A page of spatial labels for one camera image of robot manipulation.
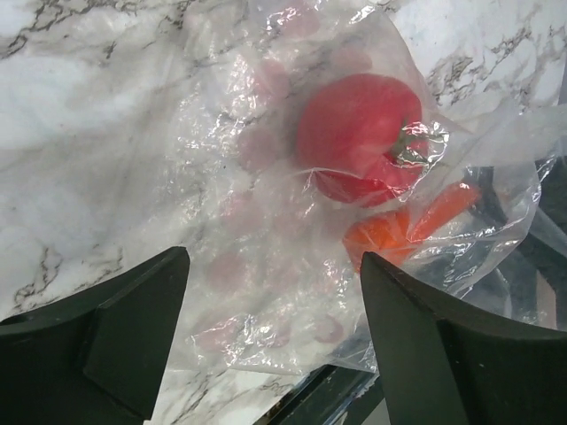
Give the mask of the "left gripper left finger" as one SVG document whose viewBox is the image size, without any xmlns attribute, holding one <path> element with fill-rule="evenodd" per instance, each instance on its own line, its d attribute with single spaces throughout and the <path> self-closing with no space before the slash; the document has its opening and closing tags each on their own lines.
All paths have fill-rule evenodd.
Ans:
<svg viewBox="0 0 567 425">
<path fill-rule="evenodd" d="M 142 424 L 152 417 L 190 257 L 124 274 L 1 322 L 3 424 Z"/>
</svg>

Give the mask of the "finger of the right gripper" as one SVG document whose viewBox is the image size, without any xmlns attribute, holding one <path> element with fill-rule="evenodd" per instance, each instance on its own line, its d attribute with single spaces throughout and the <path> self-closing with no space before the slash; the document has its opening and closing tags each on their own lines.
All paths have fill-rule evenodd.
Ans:
<svg viewBox="0 0 567 425">
<path fill-rule="evenodd" d="M 467 167 L 464 181 L 476 186 L 480 195 L 469 208 L 472 216 L 482 221 L 507 221 L 508 217 L 501 208 L 501 202 L 493 186 L 494 169 L 492 166 Z"/>
</svg>

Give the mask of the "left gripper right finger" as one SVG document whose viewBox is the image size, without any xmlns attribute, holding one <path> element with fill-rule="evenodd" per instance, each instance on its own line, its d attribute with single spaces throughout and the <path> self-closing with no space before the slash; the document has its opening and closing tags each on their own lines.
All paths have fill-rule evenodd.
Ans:
<svg viewBox="0 0 567 425">
<path fill-rule="evenodd" d="M 375 253 L 361 289 L 392 424 L 564 424 L 566 334 L 470 305 Z"/>
</svg>

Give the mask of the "clear zip top bag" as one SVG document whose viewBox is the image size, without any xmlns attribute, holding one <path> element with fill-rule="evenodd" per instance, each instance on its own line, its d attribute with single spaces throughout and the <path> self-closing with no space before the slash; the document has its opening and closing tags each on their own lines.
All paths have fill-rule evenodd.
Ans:
<svg viewBox="0 0 567 425">
<path fill-rule="evenodd" d="M 183 238 L 190 282 L 175 371 L 299 375 L 325 364 L 375 371 L 360 270 L 343 237 L 411 208 L 414 224 L 467 167 L 492 166 L 507 221 L 469 208 L 400 266 L 459 297 L 523 242 L 559 154 L 563 1 L 202 1 L 185 15 L 194 77 L 176 115 L 176 157 L 198 195 Z M 299 118 L 321 87 L 356 73 L 406 83 L 428 143 L 417 182 L 363 207 L 334 201 L 300 166 Z"/>
</svg>

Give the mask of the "red fake tomato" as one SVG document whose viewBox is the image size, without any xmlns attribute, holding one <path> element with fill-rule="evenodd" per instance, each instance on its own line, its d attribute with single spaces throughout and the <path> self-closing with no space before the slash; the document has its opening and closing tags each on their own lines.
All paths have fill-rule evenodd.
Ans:
<svg viewBox="0 0 567 425">
<path fill-rule="evenodd" d="M 378 206 L 417 182 L 428 143 L 417 94 L 393 77 L 356 73 L 321 87 L 300 115 L 295 153 L 324 196 Z"/>
</svg>

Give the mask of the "orange fake carrot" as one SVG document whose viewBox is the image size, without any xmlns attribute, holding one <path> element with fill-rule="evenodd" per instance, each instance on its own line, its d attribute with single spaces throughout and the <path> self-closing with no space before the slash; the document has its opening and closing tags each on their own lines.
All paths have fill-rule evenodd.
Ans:
<svg viewBox="0 0 567 425">
<path fill-rule="evenodd" d="M 473 206 L 481 197 L 478 186 L 465 182 L 448 185 L 412 224 L 411 208 L 370 216 L 354 223 L 343 237 L 353 267 L 361 268 L 363 254 L 374 252 L 399 267 L 427 238 Z"/>
</svg>

